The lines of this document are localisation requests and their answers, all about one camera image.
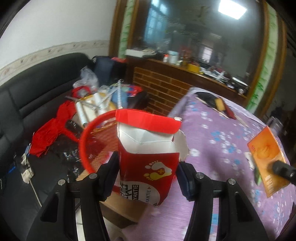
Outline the dark navy bag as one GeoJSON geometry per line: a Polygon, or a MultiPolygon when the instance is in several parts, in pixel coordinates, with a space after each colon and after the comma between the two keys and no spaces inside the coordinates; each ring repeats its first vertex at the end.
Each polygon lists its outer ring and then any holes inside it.
{"type": "Polygon", "coordinates": [[[92,61],[94,62],[93,72],[97,76],[99,87],[112,85],[114,61],[108,56],[94,56],[92,61]]]}

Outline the wooden brick-pattern counter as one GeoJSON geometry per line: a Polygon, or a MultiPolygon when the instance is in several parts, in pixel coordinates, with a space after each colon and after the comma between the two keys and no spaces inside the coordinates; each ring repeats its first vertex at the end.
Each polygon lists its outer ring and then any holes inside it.
{"type": "Polygon", "coordinates": [[[191,87],[209,90],[245,106],[246,96],[209,77],[154,59],[127,57],[126,78],[149,94],[145,110],[168,115],[191,87]]]}

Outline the dark red packet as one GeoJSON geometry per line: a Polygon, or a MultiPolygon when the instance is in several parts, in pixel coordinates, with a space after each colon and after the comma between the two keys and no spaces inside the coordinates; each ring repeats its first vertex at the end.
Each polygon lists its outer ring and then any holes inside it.
{"type": "Polygon", "coordinates": [[[225,103],[224,100],[222,100],[223,104],[224,104],[224,113],[226,114],[226,116],[228,118],[231,118],[233,120],[236,120],[236,116],[235,116],[235,113],[230,109],[230,107],[225,103]]]}

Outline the orange medicine box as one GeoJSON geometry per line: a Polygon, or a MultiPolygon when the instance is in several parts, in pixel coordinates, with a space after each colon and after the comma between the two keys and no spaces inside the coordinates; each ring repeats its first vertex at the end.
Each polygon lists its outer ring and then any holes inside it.
{"type": "Polygon", "coordinates": [[[290,184],[288,180],[273,173],[272,165],[276,161],[283,164],[287,161],[268,126],[250,140],[247,146],[255,161],[268,198],[290,184]]]}

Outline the yellow tape roll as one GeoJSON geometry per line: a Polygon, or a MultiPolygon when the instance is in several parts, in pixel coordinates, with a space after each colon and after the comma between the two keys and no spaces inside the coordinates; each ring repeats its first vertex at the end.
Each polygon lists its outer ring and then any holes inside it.
{"type": "Polygon", "coordinates": [[[221,98],[216,98],[215,100],[215,109],[217,109],[220,112],[223,112],[226,110],[225,104],[221,98]]]}

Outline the black leather sofa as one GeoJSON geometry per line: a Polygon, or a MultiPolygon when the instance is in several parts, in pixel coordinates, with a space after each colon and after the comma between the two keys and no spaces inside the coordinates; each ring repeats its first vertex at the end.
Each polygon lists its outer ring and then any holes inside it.
{"type": "Polygon", "coordinates": [[[54,153],[29,156],[30,184],[14,166],[33,134],[54,118],[83,67],[93,62],[83,53],[66,54],[32,66],[1,86],[1,240],[25,240],[40,206],[67,167],[54,153]]]}

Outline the red cloth on sofa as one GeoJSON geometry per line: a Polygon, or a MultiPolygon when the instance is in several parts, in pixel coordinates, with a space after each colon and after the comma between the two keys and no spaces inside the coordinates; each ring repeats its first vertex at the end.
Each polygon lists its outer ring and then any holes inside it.
{"type": "Polygon", "coordinates": [[[79,142],[74,133],[66,128],[67,121],[70,121],[75,113],[74,102],[68,100],[61,104],[56,117],[50,119],[33,134],[29,154],[40,157],[60,135],[64,135],[76,143],[79,142]]]}

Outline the clear plastic measuring jug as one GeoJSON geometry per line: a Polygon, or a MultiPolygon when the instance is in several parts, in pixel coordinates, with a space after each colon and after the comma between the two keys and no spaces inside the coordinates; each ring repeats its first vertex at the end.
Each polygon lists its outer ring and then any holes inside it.
{"type": "Polygon", "coordinates": [[[279,136],[281,134],[281,131],[283,129],[283,124],[278,118],[271,116],[268,119],[266,125],[270,128],[274,136],[279,136]]]}

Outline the red plastic basket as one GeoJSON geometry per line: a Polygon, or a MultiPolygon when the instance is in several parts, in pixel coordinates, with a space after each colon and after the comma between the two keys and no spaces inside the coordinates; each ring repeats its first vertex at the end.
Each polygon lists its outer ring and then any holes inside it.
{"type": "Polygon", "coordinates": [[[119,191],[115,181],[119,173],[117,121],[115,110],[96,117],[84,128],[79,137],[78,152],[84,171],[81,181],[90,174],[97,174],[98,190],[105,197],[119,191]]]}

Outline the torn red white carton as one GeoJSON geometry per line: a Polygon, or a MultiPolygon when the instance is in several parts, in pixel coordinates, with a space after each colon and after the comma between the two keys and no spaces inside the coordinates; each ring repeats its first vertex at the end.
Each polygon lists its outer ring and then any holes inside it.
{"type": "Polygon", "coordinates": [[[121,195],[159,206],[170,191],[179,162],[189,155],[181,118],[119,109],[115,119],[121,195]]]}

